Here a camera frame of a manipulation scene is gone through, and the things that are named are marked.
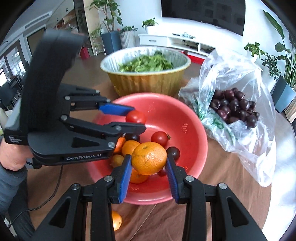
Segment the orange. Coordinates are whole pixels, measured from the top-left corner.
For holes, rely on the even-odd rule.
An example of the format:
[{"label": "orange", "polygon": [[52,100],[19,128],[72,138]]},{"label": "orange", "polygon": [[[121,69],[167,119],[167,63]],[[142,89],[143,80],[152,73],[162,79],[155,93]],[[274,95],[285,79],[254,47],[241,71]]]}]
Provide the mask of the orange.
[{"label": "orange", "polygon": [[121,152],[121,149],[122,149],[125,141],[126,141],[125,137],[119,137],[119,139],[118,139],[118,141],[116,143],[114,153],[120,153]]},{"label": "orange", "polygon": [[131,164],[138,173],[149,176],[159,172],[166,163],[167,153],[156,142],[138,145],[131,157]]},{"label": "orange", "polygon": [[140,184],[145,182],[148,179],[149,176],[144,176],[140,173],[138,173],[134,168],[131,170],[131,179],[130,183],[134,184]]},{"label": "orange", "polygon": [[110,165],[112,167],[119,167],[122,165],[123,163],[123,159],[124,157],[122,155],[113,155],[111,158],[110,158]]},{"label": "orange", "polygon": [[126,156],[126,154],[133,154],[134,149],[140,145],[139,142],[134,140],[126,141],[121,149],[121,153],[123,156]]},{"label": "orange", "polygon": [[122,224],[122,218],[118,212],[112,210],[112,220],[113,220],[113,228],[114,231],[120,228]]}]

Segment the black tv screen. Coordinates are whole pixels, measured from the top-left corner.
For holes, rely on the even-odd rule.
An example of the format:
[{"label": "black tv screen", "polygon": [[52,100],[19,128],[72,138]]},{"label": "black tv screen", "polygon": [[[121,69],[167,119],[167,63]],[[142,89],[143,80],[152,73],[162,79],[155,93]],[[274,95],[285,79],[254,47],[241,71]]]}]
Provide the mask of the black tv screen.
[{"label": "black tv screen", "polygon": [[210,23],[239,35],[244,32],[245,0],[162,0],[162,16]]}]

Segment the salad greens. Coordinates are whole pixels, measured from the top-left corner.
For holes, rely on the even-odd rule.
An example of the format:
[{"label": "salad greens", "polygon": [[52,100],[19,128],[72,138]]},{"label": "salad greens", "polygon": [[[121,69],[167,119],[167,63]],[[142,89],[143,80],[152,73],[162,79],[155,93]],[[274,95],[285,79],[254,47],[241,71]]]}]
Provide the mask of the salad greens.
[{"label": "salad greens", "polygon": [[127,64],[119,64],[121,72],[151,72],[172,69],[173,63],[168,61],[160,51],[153,56],[141,55]]}]

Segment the red plastic bowl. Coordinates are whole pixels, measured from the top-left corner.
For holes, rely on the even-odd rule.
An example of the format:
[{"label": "red plastic bowl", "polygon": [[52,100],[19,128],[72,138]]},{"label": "red plastic bowl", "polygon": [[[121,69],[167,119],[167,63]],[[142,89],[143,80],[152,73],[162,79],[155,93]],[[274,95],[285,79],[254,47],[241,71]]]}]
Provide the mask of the red plastic bowl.
[{"label": "red plastic bowl", "polygon": [[[156,131],[168,133],[171,140],[166,149],[176,146],[180,150],[177,165],[184,167],[188,175],[198,177],[207,158],[207,135],[197,115],[185,104],[167,95],[137,93],[121,97],[113,103],[135,107],[147,116],[147,130],[141,135],[141,143],[150,141]],[[95,122],[108,124],[112,121],[125,122],[125,117],[101,115]],[[109,160],[87,163],[89,173],[96,182],[110,175]],[[129,184],[127,203],[143,205],[156,204],[172,199],[167,176],[152,175],[141,184]]]}]

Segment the plastic bag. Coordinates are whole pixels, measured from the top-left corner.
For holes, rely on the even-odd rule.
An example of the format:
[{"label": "plastic bag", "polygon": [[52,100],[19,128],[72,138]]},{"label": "plastic bag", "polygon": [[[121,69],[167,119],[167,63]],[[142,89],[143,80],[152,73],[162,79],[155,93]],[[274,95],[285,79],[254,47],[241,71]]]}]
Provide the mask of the plastic bag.
[{"label": "plastic bag", "polygon": [[[256,102],[260,119],[249,129],[239,120],[227,125],[209,107],[214,91],[237,87],[245,99]],[[275,109],[271,94],[261,79],[261,70],[231,50],[214,50],[203,62],[199,78],[181,88],[179,97],[200,118],[208,136],[225,151],[237,153],[244,168],[262,186],[270,185],[276,163]]]}]

